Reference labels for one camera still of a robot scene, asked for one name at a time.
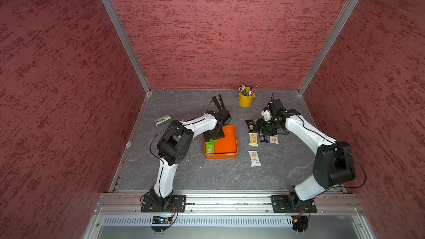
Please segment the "cream cookie pack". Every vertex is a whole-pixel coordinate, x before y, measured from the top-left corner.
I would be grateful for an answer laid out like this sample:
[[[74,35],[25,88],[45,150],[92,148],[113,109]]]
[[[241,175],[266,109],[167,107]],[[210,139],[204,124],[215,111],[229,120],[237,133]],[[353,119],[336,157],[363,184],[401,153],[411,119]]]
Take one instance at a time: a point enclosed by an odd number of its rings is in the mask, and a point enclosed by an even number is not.
[[[250,132],[249,133],[249,146],[258,147],[258,133]]]

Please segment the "orange storage box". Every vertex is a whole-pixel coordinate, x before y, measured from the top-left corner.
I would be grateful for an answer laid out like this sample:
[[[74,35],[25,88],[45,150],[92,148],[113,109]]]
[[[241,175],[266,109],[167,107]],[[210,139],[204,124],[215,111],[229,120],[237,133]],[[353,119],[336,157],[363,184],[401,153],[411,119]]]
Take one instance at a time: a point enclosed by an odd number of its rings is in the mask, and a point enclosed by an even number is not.
[[[233,125],[227,125],[223,128],[225,137],[218,139],[215,144],[215,154],[207,155],[206,159],[234,159],[238,154],[238,141],[236,129]]]

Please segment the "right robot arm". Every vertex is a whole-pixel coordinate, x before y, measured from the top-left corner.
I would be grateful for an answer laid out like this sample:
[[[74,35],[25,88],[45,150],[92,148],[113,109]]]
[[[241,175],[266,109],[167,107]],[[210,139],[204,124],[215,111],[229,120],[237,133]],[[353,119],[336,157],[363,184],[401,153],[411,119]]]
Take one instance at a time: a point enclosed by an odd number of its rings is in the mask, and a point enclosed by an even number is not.
[[[261,134],[275,136],[278,129],[284,129],[302,140],[315,155],[311,176],[290,189],[286,202],[289,210],[305,210],[317,195],[356,178],[354,156],[347,142],[322,133],[295,110],[263,110],[261,115],[256,121]]]

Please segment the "white cookie pack bottom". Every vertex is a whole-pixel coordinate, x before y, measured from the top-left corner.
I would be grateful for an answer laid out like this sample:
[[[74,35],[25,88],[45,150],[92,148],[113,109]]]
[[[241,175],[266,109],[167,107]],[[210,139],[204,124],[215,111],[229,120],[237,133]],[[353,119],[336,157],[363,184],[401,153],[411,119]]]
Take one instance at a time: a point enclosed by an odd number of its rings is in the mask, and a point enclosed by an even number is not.
[[[251,150],[248,151],[248,154],[250,155],[251,167],[260,167],[261,162],[259,159],[258,151]]]

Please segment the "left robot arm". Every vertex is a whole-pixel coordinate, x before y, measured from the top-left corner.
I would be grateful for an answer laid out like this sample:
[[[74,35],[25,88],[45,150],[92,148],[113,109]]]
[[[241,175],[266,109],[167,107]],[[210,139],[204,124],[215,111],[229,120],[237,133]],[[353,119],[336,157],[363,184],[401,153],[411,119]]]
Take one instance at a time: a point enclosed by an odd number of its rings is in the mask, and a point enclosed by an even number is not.
[[[159,171],[151,189],[151,197],[157,204],[162,205],[169,200],[178,164],[186,158],[193,138],[208,132],[216,139],[230,118],[229,111],[222,108],[218,112],[207,111],[190,121],[174,120],[170,123],[157,143]]]

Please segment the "green cookie pack bottom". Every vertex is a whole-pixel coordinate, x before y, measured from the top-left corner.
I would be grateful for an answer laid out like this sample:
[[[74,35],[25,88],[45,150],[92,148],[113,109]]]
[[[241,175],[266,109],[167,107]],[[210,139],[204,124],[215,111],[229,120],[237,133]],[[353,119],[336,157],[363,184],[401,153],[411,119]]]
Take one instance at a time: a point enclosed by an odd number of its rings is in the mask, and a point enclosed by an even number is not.
[[[217,140],[209,140],[207,142],[205,142],[205,149],[204,149],[204,153],[207,155],[211,155],[211,154],[215,154],[215,144],[216,144]]]

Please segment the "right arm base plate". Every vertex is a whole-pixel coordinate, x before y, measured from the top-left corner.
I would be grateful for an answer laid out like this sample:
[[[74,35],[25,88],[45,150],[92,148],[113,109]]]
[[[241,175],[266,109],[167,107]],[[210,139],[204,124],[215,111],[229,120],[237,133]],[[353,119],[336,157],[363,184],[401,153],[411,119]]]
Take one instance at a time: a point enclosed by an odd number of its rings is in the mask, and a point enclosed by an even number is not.
[[[272,195],[270,198],[274,213],[317,213],[317,208],[313,199],[302,201],[294,194]]]

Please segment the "black cookie pack top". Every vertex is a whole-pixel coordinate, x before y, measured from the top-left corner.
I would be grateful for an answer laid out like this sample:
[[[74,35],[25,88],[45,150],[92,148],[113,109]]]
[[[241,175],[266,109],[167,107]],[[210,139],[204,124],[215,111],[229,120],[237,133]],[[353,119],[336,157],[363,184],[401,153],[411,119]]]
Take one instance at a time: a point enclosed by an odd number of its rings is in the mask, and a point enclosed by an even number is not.
[[[245,123],[247,124],[249,133],[255,131],[255,121],[253,119],[246,120]]]

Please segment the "black cookie pack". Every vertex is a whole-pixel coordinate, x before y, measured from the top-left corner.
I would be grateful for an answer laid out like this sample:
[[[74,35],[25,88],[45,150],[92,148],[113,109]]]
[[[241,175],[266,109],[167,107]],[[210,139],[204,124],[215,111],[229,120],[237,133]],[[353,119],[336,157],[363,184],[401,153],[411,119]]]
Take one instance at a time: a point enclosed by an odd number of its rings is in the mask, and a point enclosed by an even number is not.
[[[260,135],[260,142],[268,143],[269,140],[266,138],[265,135]]]
[[[253,119],[246,120],[245,123],[247,124],[249,133],[255,131],[255,121]]]

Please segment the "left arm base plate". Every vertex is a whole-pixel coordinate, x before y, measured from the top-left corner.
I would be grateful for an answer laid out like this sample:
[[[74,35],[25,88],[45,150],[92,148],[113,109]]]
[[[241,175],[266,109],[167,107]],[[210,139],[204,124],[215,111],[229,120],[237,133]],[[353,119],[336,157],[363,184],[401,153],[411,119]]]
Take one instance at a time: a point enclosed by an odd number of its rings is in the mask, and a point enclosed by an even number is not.
[[[185,212],[186,195],[169,195],[162,199],[156,194],[147,194],[141,198],[141,212]]]

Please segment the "white cookie pack sideways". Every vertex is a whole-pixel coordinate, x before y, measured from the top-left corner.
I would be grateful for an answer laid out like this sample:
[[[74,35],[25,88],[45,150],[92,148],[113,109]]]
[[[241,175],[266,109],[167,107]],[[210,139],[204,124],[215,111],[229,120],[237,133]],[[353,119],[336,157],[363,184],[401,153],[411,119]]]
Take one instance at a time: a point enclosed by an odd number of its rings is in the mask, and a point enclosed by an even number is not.
[[[270,136],[269,142],[278,145],[279,144],[278,135]]]

